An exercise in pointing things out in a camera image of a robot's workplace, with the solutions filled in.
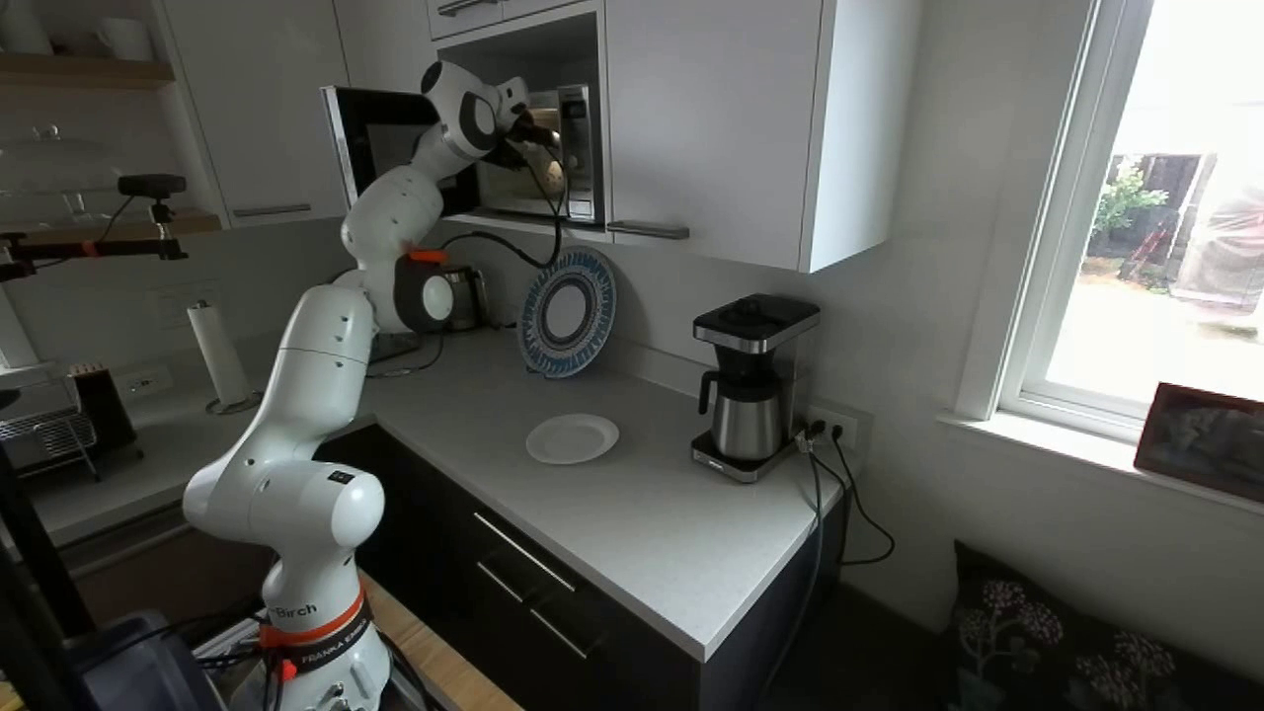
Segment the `round plate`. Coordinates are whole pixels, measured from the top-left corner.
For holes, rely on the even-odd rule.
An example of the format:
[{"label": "round plate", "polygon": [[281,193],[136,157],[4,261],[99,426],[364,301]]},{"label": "round plate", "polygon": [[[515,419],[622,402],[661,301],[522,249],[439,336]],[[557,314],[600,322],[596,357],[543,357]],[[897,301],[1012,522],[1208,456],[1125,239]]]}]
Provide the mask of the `round plate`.
[{"label": "round plate", "polygon": [[543,380],[580,376],[618,327],[618,269],[600,255],[560,259],[524,298],[519,352]]},{"label": "round plate", "polygon": [[600,415],[557,415],[524,435],[524,456],[546,467],[578,467],[607,456],[622,442],[622,426]]}]

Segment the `floor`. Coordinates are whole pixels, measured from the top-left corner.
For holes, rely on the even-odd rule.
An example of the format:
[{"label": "floor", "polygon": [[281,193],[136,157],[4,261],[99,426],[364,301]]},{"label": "floor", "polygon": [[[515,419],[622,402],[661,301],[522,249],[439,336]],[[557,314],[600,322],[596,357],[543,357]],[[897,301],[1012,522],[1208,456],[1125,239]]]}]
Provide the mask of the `floor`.
[{"label": "floor", "polygon": [[837,585],[759,711],[942,711],[946,679],[937,638]]}]

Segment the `window sill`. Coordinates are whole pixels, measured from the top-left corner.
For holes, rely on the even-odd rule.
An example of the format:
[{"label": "window sill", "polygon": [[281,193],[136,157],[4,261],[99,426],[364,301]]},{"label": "window sill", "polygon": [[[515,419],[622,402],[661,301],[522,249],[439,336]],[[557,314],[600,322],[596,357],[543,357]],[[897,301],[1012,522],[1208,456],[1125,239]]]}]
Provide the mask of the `window sill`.
[{"label": "window sill", "polygon": [[1042,451],[1042,456],[1055,456],[1055,460],[1087,463],[1087,467],[1104,472],[1108,480],[1117,475],[1125,484],[1156,486],[1156,489],[1171,489],[1179,500],[1199,500],[1199,502],[1213,502],[1213,506],[1230,506],[1230,511],[1264,517],[1264,502],[1137,472],[1135,467],[1135,442],[1117,442],[1117,438],[1104,438],[1104,435],[1087,435],[1087,432],[1071,432],[1071,426],[1009,415],[1009,411],[998,411],[998,415],[991,415],[983,423],[973,423],[973,419],[950,419],[950,423],[962,426],[962,432],[973,432],[973,435],[988,435],[988,438],[1012,442],[1012,448],[1030,448],[1030,451]]}]

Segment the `window frame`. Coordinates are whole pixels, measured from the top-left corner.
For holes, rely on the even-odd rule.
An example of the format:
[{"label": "window frame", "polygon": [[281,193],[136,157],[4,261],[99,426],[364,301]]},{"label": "window frame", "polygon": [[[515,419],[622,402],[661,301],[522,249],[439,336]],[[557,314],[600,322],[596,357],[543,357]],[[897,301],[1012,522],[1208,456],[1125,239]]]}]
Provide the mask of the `window frame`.
[{"label": "window frame", "polygon": [[1122,110],[1147,47],[1153,0],[1093,0],[1077,43],[1060,143],[1030,235],[1021,310],[1009,327],[1005,368],[988,411],[1049,419],[1060,426],[1135,442],[1147,407],[1066,385],[1049,368],[1062,331],[1071,288],[1092,241],[1092,216],[1114,153]]}]

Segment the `white plate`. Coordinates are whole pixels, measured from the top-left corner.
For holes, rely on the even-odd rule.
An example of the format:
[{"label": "white plate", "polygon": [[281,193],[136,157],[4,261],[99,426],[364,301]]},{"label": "white plate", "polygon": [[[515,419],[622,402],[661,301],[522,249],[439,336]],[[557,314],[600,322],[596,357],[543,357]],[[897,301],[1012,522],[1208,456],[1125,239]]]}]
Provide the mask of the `white plate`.
[{"label": "white plate", "polygon": [[524,435],[524,456],[548,467],[578,467],[607,456],[622,442],[622,426],[600,415],[557,415]]}]

